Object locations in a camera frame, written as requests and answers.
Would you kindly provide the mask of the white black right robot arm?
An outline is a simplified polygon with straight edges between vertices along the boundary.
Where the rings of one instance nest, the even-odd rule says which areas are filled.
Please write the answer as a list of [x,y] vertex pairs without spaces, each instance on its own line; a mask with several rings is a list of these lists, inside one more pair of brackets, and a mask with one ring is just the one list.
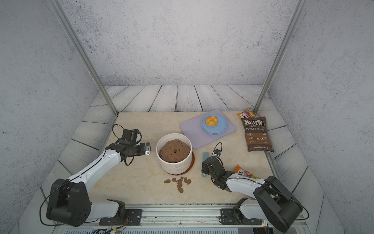
[[286,233],[306,208],[274,176],[253,179],[227,171],[218,156],[211,156],[202,163],[202,173],[211,177],[213,184],[225,191],[240,193],[232,209],[221,210],[220,222],[248,224],[253,220],[269,222],[275,229]]

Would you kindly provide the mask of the teal scrub brush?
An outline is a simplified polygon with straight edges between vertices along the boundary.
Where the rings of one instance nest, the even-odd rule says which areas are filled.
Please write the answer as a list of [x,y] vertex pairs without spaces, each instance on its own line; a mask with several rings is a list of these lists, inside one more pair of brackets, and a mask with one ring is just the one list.
[[203,157],[202,157],[202,173],[201,173],[202,177],[207,177],[207,174],[205,174],[203,172],[203,169],[205,168],[205,161],[207,160],[208,157],[209,157],[209,153],[208,152],[203,152]]

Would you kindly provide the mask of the white ceramic pot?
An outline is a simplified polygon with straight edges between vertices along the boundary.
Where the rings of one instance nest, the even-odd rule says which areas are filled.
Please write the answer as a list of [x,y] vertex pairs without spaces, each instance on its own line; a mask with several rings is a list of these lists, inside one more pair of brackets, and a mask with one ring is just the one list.
[[191,167],[192,144],[183,134],[168,134],[158,141],[156,155],[165,172],[171,175],[181,175]]

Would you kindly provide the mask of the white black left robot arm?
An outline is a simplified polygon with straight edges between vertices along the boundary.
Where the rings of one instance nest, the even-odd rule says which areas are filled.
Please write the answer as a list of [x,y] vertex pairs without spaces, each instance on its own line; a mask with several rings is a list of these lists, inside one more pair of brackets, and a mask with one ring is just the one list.
[[115,199],[104,202],[92,202],[89,192],[94,185],[113,167],[125,163],[127,159],[147,156],[151,145],[142,141],[138,129],[124,129],[122,137],[108,145],[104,152],[92,163],[67,179],[57,179],[51,186],[45,202],[48,204],[46,218],[57,225],[79,227],[85,222],[99,220],[102,226],[139,225],[142,211],[126,209],[126,204]]

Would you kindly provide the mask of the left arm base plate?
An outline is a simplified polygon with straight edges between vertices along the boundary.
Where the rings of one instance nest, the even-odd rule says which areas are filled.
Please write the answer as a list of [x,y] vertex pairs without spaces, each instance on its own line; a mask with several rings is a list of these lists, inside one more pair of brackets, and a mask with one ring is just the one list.
[[139,226],[142,218],[142,209],[124,209],[118,211],[114,217],[101,218],[100,226]]

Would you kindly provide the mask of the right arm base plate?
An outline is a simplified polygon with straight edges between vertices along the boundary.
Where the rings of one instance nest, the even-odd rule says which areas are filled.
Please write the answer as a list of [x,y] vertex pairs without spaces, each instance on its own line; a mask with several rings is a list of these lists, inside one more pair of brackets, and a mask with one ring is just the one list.
[[221,209],[219,222],[223,225],[263,225],[261,219],[247,219],[234,208]]

